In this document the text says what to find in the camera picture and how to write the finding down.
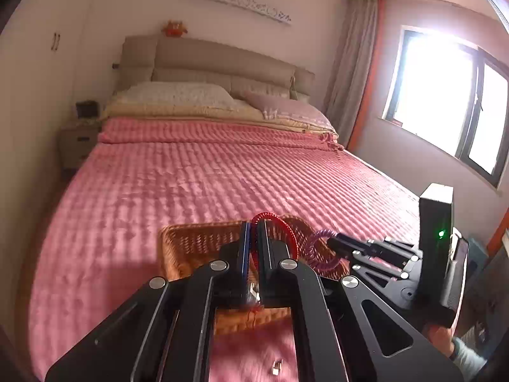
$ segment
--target stuffed toy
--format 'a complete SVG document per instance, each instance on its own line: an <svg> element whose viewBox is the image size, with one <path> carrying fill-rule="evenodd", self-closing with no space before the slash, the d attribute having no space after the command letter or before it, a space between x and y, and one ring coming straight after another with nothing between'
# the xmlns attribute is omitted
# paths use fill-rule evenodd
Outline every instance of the stuffed toy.
<svg viewBox="0 0 509 382"><path fill-rule="evenodd" d="M166 27L161 30L167 37L182 37L182 34L187 33L187 29L181 21L170 20Z"/></svg>

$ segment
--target person's hand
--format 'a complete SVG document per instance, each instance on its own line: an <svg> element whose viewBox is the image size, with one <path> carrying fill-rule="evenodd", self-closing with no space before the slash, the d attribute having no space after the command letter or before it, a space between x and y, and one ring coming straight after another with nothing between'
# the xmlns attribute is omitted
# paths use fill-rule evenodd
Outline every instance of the person's hand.
<svg viewBox="0 0 509 382"><path fill-rule="evenodd" d="M446 329L436 324L430 324L426 336L432 345L445 356L450 357L454 352L451 329Z"/></svg>

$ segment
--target pink bedspread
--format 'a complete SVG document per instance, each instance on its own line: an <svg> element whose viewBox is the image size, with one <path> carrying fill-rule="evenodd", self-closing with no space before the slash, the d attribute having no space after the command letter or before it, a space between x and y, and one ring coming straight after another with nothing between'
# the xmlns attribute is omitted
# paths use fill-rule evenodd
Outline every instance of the pink bedspread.
<svg viewBox="0 0 509 382"><path fill-rule="evenodd" d="M165 225L270 211L358 239L418 240L417 197L327 138L116 118L99 140L59 204L37 266L29 335L40 378L158 274ZM277 380L297 380L290 322L249 332L215 338L210 381L274 380L269 370L281 358Z"/></svg>

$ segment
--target sleeve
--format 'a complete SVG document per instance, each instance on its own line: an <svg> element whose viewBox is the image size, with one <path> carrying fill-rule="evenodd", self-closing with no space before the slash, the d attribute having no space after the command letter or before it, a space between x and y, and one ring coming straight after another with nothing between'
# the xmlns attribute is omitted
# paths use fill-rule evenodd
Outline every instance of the sleeve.
<svg viewBox="0 0 509 382"><path fill-rule="evenodd" d="M469 382L485 365L486 359L479 356L472 349L467 348L461 339L453 338L452 342L457 353L454 364L460 369L465 382Z"/></svg>

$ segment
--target headboard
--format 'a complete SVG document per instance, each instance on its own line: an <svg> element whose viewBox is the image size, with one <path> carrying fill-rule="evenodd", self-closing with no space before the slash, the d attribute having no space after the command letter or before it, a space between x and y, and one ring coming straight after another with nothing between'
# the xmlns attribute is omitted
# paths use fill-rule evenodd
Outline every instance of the headboard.
<svg viewBox="0 0 509 382"><path fill-rule="evenodd" d="M162 35L126 37L119 74L116 90L151 80L206 82L233 97L251 90L304 101L315 79L303 68L249 50Z"/></svg>

